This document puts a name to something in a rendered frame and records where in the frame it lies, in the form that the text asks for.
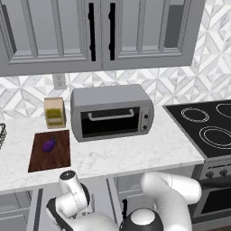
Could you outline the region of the dark wooden cutting board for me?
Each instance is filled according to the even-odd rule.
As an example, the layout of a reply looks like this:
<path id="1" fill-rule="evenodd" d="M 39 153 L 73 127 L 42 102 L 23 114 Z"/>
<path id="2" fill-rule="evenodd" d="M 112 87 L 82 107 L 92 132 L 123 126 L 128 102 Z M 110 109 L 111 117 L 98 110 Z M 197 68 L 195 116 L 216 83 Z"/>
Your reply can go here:
<path id="1" fill-rule="evenodd" d="M 51 152 L 42 145 L 54 137 L 57 142 Z M 34 135 L 28 172 L 46 171 L 70 166 L 69 130 L 37 133 Z"/>

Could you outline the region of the white wall socket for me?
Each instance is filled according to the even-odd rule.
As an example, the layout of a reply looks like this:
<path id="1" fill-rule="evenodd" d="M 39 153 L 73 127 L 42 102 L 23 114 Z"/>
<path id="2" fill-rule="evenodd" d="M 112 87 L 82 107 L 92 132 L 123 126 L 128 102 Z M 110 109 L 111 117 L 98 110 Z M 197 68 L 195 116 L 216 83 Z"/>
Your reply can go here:
<path id="1" fill-rule="evenodd" d="M 52 79 L 55 90 L 65 90 L 67 88 L 66 78 L 63 73 L 53 74 Z"/>

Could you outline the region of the black hob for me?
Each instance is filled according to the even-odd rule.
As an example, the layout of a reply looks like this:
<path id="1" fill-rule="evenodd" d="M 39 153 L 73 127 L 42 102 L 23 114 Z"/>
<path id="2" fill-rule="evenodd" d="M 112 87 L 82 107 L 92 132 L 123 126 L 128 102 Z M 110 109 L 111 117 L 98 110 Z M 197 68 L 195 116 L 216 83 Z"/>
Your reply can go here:
<path id="1" fill-rule="evenodd" d="M 231 99 L 163 108 L 208 159 L 231 155 Z"/>

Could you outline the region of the grey toaster oven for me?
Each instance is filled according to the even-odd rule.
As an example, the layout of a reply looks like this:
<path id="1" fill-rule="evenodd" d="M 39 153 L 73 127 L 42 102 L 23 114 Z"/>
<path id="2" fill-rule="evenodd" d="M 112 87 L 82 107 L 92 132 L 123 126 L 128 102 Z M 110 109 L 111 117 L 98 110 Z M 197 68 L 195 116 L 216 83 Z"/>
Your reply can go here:
<path id="1" fill-rule="evenodd" d="M 88 118 L 88 113 L 94 117 L 127 115 L 129 109 L 133 109 L 134 117 L 95 122 Z M 148 134 L 153 118 L 153 103 L 138 84 L 74 88 L 71 92 L 71 128 L 78 142 Z"/>

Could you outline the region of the purple eggplant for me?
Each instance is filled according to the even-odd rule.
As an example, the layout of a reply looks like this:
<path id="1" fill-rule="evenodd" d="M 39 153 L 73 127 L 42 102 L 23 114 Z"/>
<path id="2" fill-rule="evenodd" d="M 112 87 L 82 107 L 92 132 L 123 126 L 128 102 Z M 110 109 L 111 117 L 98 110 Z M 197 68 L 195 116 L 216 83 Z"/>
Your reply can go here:
<path id="1" fill-rule="evenodd" d="M 42 145 L 42 150 L 44 152 L 51 152 L 54 149 L 56 142 L 57 142 L 57 140 L 54 137 L 52 137 L 49 141 L 46 141 Z"/>

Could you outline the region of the grey wall cupboard door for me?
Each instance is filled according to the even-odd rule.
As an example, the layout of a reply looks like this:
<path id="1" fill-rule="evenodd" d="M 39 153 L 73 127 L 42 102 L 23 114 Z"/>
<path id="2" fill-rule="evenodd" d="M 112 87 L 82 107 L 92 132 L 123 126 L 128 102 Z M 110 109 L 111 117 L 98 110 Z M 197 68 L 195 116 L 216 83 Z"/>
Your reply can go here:
<path id="1" fill-rule="evenodd" d="M 115 3 L 115 60 L 110 60 Z M 101 0 L 104 70 L 189 66 L 206 0 Z"/>
<path id="2" fill-rule="evenodd" d="M 89 49 L 89 3 L 96 61 Z M 0 77 L 100 69 L 100 0 L 0 0 Z"/>

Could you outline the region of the beige and green carton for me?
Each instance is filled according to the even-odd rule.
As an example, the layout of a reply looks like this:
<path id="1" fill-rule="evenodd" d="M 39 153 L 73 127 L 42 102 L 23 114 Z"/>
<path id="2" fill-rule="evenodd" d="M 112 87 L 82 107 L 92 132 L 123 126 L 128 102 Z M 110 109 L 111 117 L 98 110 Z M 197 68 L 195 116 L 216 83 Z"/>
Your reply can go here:
<path id="1" fill-rule="evenodd" d="M 49 129 L 66 127 L 66 112 L 62 97 L 44 98 L 43 108 Z"/>

